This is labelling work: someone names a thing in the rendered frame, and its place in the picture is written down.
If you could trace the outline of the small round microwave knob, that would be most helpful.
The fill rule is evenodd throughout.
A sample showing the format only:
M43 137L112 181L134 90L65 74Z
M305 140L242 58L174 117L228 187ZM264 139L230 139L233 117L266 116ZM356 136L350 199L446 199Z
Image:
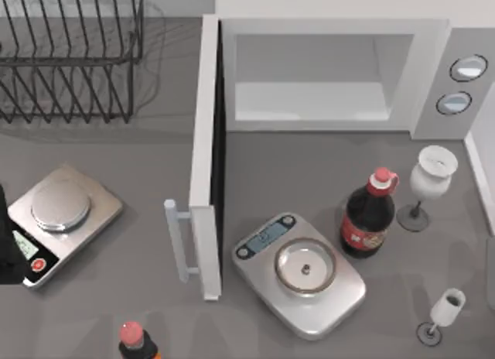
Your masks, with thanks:
M459 91L441 96L436 103L436 110L441 115L458 115L466 111L471 103L471 95Z

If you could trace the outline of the white microwave door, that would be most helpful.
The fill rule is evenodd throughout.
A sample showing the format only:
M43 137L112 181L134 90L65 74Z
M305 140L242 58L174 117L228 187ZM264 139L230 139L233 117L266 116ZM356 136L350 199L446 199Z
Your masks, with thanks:
M222 294L226 117L220 20L202 20L189 209L203 299Z

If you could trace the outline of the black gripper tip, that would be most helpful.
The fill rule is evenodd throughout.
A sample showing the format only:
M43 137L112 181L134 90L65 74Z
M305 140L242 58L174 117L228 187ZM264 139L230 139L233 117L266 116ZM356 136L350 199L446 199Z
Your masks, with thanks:
M5 191L0 184L0 285L22 284L27 271L28 263L14 239Z

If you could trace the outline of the large round microwave knob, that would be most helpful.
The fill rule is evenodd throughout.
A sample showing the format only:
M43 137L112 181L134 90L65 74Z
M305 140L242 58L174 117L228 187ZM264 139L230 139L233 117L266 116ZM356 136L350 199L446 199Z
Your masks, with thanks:
M449 69L449 76L456 82L466 83L483 76L487 68L487 59L474 54L456 60Z

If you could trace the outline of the small white wine glass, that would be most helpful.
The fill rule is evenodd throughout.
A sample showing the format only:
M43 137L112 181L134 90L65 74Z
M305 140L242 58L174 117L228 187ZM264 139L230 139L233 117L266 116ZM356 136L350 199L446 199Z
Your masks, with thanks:
M433 305L429 321L418 325L416 337L426 347L436 347L442 342L442 328L450 327L456 321L466 303L466 296L460 289L447 289Z

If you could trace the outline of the large white goblet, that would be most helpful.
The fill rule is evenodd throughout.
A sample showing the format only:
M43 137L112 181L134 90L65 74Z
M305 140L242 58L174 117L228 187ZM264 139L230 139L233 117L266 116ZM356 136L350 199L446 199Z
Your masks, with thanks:
M456 156L443 146L428 145L419 152L409 181L415 203L396 213L397 222L406 231L421 232L428 227L429 216L422 204L437 200L448 191L458 166Z

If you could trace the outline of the small red capped bottle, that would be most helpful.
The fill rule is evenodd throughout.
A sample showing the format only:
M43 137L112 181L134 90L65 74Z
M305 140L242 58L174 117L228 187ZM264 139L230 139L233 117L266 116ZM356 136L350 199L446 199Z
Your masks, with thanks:
M139 322L128 321L119 331L121 359L162 359L159 349Z

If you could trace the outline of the large dark cola bottle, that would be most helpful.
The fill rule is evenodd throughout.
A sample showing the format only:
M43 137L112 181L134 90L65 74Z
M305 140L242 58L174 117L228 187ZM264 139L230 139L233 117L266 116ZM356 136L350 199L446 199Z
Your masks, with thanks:
M397 173L378 167L365 186L351 193L340 225L340 242L348 255L369 258L384 244L395 216L392 194L398 184Z

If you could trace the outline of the pale microwave oven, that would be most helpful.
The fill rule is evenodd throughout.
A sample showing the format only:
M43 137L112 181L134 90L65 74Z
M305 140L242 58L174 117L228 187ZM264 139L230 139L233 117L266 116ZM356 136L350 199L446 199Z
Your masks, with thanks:
M495 0L216 0L227 128L460 140L495 82ZM478 54L466 83L449 69ZM472 97L458 115L438 99Z

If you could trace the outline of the silver scale with red button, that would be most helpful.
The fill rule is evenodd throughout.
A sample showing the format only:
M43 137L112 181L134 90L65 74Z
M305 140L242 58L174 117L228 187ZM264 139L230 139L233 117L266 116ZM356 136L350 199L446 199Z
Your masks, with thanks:
M53 170L8 207L14 238L29 264L22 284L39 288L122 209L95 179L68 164Z

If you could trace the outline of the silver scale with blue display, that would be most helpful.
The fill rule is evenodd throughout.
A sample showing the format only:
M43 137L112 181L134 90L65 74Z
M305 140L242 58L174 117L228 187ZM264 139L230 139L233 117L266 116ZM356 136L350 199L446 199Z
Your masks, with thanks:
M359 272L295 213L264 222L233 246L231 257L265 305L304 340L322 339L366 296Z

